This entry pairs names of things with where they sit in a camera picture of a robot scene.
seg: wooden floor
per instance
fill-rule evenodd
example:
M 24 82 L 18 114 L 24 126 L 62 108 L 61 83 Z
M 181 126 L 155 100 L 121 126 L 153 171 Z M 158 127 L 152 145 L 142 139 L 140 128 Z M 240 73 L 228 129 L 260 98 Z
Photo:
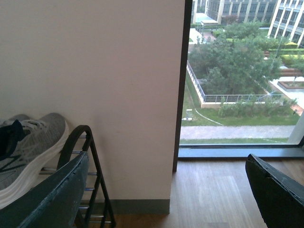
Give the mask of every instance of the wooden floor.
M 266 161 L 304 185 L 304 161 Z M 169 215 L 115 218 L 117 228 L 267 228 L 247 180 L 245 161 L 179 161 Z

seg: building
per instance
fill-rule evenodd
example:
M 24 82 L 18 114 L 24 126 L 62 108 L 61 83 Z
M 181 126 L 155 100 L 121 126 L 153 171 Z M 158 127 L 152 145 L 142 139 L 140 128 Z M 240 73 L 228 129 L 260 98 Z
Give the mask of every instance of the building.
M 298 47 L 304 48 L 303 12 L 303 0 L 281 0 L 275 9 L 268 36 L 289 37 Z
M 238 22 L 270 22 L 275 8 L 276 0 L 207 0 L 205 13 L 219 24 L 226 24 L 225 17 L 235 17 Z

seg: grass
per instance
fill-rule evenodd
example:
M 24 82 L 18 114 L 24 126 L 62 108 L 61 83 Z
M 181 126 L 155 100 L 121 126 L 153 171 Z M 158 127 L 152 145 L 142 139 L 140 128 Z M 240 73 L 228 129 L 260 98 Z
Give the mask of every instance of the grass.
M 287 143 L 288 138 L 271 139 L 181 139 L 180 144 L 263 144 Z
M 261 125 L 296 125 L 299 120 L 298 115 L 293 114 L 293 110 L 288 107 L 282 107 L 287 109 L 287 115 L 285 116 L 271 116 L 264 117 L 257 115 L 255 117 L 226 117 L 221 118 L 218 115 L 218 109 L 212 108 L 201 108 L 199 99 L 196 95 L 193 83 L 187 74 L 186 85 L 185 85 L 185 95 L 184 95 L 184 106 L 183 106 L 183 116 L 186 117 L 186 109 L 192 109 L 192 121 L 182 121 L 182 126 L 219 126 L 210 120 L 203 118 L 201 115 L 218 122 L 224 126 L 261 126 Z

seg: baseboard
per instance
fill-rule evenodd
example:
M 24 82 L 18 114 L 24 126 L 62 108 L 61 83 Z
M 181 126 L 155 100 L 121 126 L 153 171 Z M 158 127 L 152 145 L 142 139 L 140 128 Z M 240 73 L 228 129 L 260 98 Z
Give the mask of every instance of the baseboard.
M 169 214 L 170 199 L 112 199 L 114 214 Z M 102 214 L 103 203 L 96 202 L 94 213 Z

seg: window frame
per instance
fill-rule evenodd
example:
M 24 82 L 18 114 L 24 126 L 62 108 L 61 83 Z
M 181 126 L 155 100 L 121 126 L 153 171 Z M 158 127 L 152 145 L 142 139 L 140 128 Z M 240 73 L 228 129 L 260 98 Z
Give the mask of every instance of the window frame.
M 290 158 L 304 158 L 304 134 L 301 136 L 301 140 L 298 144 L 213 144 L 213 145 L 180 145 L 181 135 L 181 119 L 183 109 L 183 99 L 185 90 L 185 79 L 186 79 L 186 65 L 188 60 L 188 44 L 189 44 L 189 33 L 190 33 L 190 19 L 192 10 L 192 0 L 185 0 L 185 11 L 184 11 L 184 25 L 183 25 L 183 36 L 182 36 L 182 47 L 180 57 L 180 81 L 179 81 L 179 94 L 178 94 L 178 105 L 177 105 L 177 118 L 176 118 L 176 131 L 175 131 L 175 145 L 174 145 L 174 156 L 173 156 L 173 168 L 172 171 L 177 170 L 178 159 L 193 159 L 193 158 L 244 158 L 248 153 L 255 152 L 260 157 L 290 157 Z M 194 150 L 195 155 L 190 156 L 186 153 L 181 153 L 180 150 Z M 206 152 L 212 151 L 212 156 L 205 155 Z M 231 151 L 237 152 L 238 156 L 232 155 Z

